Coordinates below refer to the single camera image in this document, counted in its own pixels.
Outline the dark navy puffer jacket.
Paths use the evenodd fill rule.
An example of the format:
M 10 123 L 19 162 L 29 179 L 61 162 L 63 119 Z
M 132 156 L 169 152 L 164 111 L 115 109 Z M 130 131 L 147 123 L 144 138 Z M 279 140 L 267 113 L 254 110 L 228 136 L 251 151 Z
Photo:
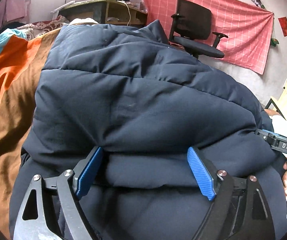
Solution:
M 284 156 L 258 99 L 226 73 L 171 47 L 159 21 L 136 29 L 66 25 L 48 54 L 10 200 L 10 231 L 32 177 L 60 175 L 103 150 L 80 205 L 101 239 L 191 239 L 210 206 L 187 149 L 234 177 L 256 176 L 275 236 L 287 232 Z

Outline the colourful block bed sheet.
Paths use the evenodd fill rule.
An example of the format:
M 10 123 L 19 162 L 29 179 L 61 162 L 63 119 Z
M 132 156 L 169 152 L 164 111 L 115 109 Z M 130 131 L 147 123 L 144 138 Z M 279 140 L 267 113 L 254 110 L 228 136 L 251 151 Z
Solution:
M 0 53 L 0 239 L 9 239 L 9 203 L 31 127 L 35 91 L 56 29 L 27 41 L 12 36 Z

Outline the floral pillow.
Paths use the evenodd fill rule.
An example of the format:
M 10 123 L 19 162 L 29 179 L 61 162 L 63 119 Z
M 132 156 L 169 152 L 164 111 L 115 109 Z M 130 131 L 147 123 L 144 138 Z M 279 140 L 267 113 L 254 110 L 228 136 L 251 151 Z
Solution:
M 54 20 L 28 23 L 16 29 L 21 32 L 24 39 L 29 41 L 50 31 L 61 28 L 68 23 L 69 21 L 64 16 L 60 15 Z

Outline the black office chair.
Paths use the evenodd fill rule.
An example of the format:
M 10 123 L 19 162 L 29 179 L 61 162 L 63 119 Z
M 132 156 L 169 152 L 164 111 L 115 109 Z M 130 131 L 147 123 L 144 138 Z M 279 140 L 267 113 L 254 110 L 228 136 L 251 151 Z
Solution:
M 217 49 L 223 33 L 211 31 L 212 13 L 199 4 L 177 0 L 176 12 L 171 16 L 169 42 L 180 45 L 195 58 L 200 55 L 222 59 L 225 54 Z

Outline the wooden desk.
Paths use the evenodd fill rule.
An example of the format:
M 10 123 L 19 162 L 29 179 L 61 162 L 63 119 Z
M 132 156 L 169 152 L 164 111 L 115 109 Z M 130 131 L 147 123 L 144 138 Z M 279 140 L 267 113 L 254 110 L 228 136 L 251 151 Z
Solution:
M 59 10 L 59 15 L 72 21 L 92 18 L 100 24 L 127 25 L 142 28 L 147 24 L 147 13 L 120 0 L 87 0 Z

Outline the red paper on wall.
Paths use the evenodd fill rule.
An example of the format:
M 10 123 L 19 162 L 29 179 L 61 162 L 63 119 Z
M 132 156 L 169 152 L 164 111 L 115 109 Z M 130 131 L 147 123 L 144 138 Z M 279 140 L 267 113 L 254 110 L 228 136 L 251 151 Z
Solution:
M 278 18 L 278 21 L 280 23 L 283 36 L 287 37 L 287 17 L 280 17 Z

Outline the pink checked wall cloth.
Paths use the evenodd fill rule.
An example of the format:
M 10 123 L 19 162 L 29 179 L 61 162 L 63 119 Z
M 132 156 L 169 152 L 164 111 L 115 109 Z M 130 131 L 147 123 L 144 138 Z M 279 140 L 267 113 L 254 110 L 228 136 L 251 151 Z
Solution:
M 143 0 L 148 22 L 159 20 L 165 33 L 171 30 L 171 15 L 177 0 Z M 225 54 L 223 61 L 263 74 L 267 62 L 273 13 L 239 0 L 187 0 L 212 13 L 213 31 L 224 33 L 218 48 Z

